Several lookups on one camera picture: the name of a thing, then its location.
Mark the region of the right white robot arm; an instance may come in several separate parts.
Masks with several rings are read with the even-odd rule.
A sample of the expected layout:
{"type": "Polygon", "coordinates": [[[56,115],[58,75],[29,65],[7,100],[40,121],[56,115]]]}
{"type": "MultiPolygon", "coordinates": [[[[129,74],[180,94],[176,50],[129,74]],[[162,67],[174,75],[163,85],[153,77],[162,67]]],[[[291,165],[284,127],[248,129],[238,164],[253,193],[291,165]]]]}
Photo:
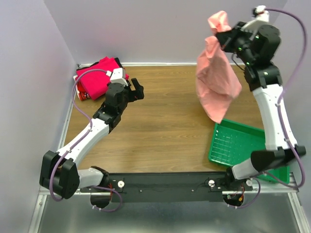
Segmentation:
{"type": "Polygon", "coordinates": [[[288,166],[296,158],[306,154],[291,132],[285,109],[280,100],[283,91],[282,78],[271,59],[280,42],[279,29],[267,22],[254,28],[246,22],[238,22],[230,31],[216,33],[221,49],[237,55],[243,63],[244,77],[259,107],[265,132],[265,149],[252,151],[250,158],[227,169],[224,186],[235,190],[244,181],[271,169],[288,166]]]}

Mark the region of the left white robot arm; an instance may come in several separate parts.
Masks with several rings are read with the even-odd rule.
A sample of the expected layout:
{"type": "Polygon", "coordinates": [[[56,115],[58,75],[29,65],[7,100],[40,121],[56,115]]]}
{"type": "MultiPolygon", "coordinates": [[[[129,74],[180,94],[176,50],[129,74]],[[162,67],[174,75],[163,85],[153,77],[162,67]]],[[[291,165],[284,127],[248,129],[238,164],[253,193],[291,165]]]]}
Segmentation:
{"type": "Polygon", "coordinates": [[[109,83],[105,101],[89,119],[88,125],[58,151],[44,154],[39,184],[48,189],[55,201],[69,199],[81,188],[93,187],[102,192],[109,183],[108,172],[97,166],[78,170],[88,152],[121,121],[128,103],[144,98],[144,87],[136,78],[126,85],[109,83]]]}

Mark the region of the salmon pink t-shirt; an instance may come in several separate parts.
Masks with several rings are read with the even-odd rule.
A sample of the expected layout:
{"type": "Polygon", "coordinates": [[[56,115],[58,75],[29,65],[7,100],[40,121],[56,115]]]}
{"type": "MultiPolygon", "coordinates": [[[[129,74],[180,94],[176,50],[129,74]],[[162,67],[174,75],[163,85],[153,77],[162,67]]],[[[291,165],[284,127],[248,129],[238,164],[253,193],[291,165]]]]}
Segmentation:
{"type": "Polygon", "coordinates": [[[216,38],[216,33],[231,30],[227,13],[214,13],[208,23],[213,35],[205,39],[205,47],[197,58],[196,94],[207,116],[221,123],[242,85],[216,38]]]}

